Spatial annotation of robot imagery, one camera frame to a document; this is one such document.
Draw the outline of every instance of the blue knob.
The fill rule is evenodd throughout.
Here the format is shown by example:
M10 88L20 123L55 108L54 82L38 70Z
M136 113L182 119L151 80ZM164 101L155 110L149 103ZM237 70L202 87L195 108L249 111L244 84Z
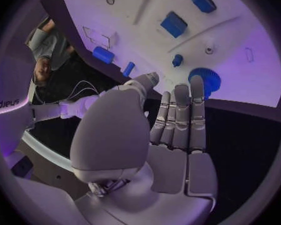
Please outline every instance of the blue knob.
M135 64L133 62L129 62L125 70L123 71L124 77L129 77L129 74L131 73L132 69L135 67Z
M191 81L191 78L195 75L201 76L204 82L204 97L207 100L212 92L215 92L220 89L221 78L213 70L208 68L196 68L189 73L188 81Z
M173 66L175 67L179 67L181 65L183 61L183 56L181 56L180 54L176 54L174 59L173 59Z

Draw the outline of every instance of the dark floor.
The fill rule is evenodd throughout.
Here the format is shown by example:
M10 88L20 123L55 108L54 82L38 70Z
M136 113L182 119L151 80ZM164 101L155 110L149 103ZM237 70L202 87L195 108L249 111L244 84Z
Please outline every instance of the dark floor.
M66 98L81 80L92 82L99 92L117 85L75 55L53 74L46 88L37 91L42 100L54 102ZM93 94L86 91L74 100ZM160 101L154 99L145 103L144 110L149 111L151 126L159 105ZM52 150L69 158L79 122L76 117L56 118L38 122L30 132ZM238 209L265 177L280 143L281 123L207 107L206 133L207 152L214 161L219 184L217 205L206 222L214 225Z

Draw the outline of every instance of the purple light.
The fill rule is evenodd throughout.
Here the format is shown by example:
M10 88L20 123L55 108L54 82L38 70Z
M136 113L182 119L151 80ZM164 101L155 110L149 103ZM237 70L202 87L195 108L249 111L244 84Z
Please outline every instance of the purple light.
M20 102L19 104L17 104L16 106L0 108L0 114L5 114L5 113L12 112L12 111L14 111L14 110L20 109L20 108L24 107L28 102L29 102L29 97L27 96L27 97L25 98L25 100L21 101L21 102Z

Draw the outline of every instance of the blue cylinder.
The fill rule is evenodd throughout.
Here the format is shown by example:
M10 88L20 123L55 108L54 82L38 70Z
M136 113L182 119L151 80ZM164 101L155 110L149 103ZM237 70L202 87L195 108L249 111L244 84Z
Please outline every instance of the blue cylinder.
M212 92L215 92L220 89L221 78L213 70L208 68L196 68L189 73L188 81L191 81L191 78L195 75L201 76L204 82L204 97L207 100Z
M131 73L132 69L135 67L135 64L131 61L128 63L127 67L123 71L124 77L129 77L129 74Z
M110 52L100 46L97 46L93 50L92 55L95 58L100 59L101 61L103 61L106 64L111 64L115 57L115 55L112 52Z
M182 61L183 61L183 56L181 56L180 54L176 54L172 61L174 68L179 67Z

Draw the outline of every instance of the man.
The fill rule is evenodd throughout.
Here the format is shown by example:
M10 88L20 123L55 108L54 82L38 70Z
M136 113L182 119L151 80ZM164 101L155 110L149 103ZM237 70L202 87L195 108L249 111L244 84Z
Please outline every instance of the man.
M56 30L52 19L41 29L35 30L28 46L36 60L32 80L39 87L46 86L51 72L59 69L74 51Z

